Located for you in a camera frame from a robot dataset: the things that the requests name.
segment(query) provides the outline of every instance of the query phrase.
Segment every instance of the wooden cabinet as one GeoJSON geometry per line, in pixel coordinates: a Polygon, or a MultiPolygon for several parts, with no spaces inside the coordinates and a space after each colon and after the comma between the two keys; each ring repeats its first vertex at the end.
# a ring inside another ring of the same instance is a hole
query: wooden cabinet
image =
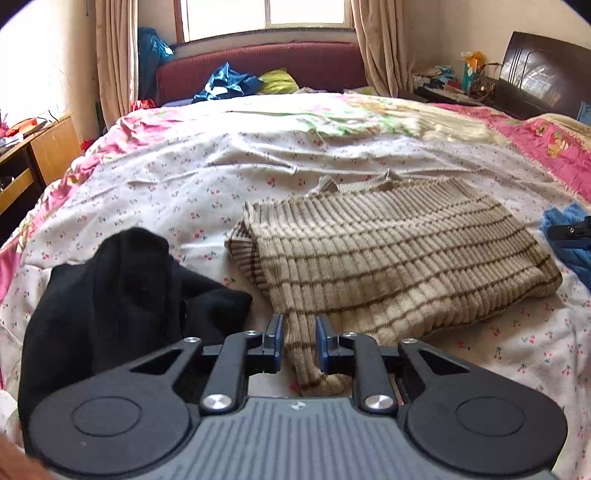
{"type": "Polygon", "coordinates": [[[30,146],[45,185],[62,178],[72,160],[82,155],[71,116],[51,124],[30,146]]]}
{"type": "Polygon", "coordinates": [[[62,178],[80,155],[74,122],[67,115],[0,156],[0,176],[14,178],[0,192],[0,245],[33,208],[45,187],[62,178]]]}

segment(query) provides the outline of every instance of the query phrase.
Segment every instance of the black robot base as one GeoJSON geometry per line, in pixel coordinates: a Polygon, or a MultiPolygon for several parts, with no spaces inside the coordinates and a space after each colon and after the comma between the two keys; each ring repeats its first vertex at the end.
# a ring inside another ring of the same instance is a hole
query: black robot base
{"type": "Polygon", "coordinates": [[[250,375],[280,368],[282,324],[223,345],[186,338],[54,393],[31,417],[34,454],[63,478],[554,478],[560,408],[416,339],[378,346],[318,317],[320,367],[353,377],[352,396],[248,397],[250,375]],[[187,368],[207,375],[198,404],[175,393],[187,368]]]}

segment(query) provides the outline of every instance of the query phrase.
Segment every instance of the curtain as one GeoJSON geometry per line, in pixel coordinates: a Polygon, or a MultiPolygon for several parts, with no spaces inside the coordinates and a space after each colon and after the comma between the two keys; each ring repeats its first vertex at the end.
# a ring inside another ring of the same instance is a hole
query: curtain
{"type": "Polygon", "coordinates": [[[413,62],[407,51],[403,0],[351,0],[365,75],[382,96],[413,91],[413,62]]]}
{"type": "Polygon", "coordinates": [[[110,128],[138,99],[138,0],[96,0],[96,63],[110,128]]]}

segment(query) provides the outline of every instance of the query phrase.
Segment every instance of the bed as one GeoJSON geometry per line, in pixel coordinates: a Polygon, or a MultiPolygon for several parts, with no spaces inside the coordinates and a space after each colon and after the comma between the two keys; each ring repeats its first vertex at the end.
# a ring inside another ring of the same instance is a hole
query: bed
{"type": "MultiPolygon", "coordinates": [[[[489,108],[449,111],[335,93],[133,112],[48,186],[0,250],[0,428],[20,442],[22,340],[51,268],[85,261],[121,230],[143,226],[165,237],[181,264],[251,293],[248,327],[261,329],[271,305],[224,246],[245,201],[305,193],[323,175],[339,183],[388,170],[413,179],[457,177],[502,202],[548,248],[539,230],[543,212],[574,201],[588,205],[589,164],[591,131],[553,114],[516,121],[489,108]]],[[[591,294],[559,267],[557,294],[439,331],[427,342],[555,400],[569,436],[554,473],[580,480],[591,475],[591,294]]],[[[249,388],[259,395],[299,392],[288,364],[278,375],[253,377],[249,388]]]]}

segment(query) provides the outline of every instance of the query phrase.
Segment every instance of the striped sweater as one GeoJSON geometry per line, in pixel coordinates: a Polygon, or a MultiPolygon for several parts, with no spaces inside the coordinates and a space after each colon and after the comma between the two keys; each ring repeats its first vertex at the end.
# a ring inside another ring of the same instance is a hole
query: striped sweater
{"type": "Polygon", "coordinates": [[[285,352],[307,394],[348,386],[314,362],[320,313],[338,332],[394,345],[549,295],[562,282],[525,227],[460,180],[386,176],[336,187],[324,178],[319,187],[282,202],[247,203],[230,235],[242,231],[251,242],[255,277],[285,314],[285,352]]]}

